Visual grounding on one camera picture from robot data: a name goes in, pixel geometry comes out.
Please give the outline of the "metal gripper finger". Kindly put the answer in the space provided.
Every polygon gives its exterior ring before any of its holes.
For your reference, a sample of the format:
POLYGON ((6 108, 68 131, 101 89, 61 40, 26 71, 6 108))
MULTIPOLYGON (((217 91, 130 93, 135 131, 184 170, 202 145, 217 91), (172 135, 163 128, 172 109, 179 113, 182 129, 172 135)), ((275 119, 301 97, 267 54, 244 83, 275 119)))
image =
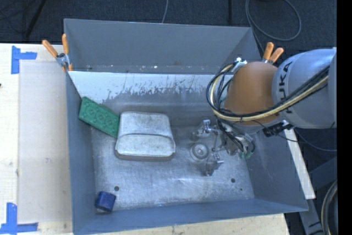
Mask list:
POLYGON ((212 176, 214 171, 219 169, 224 164, 224 160, 219 153, 212 152, 205 161, 205 175, 212 176))
POLYGON ((205 139, 211 135, 217 136, 218 129, 211 126, 211 121, 209 119, 204 119, 199 126, 192 132, 193 139, 205 139))

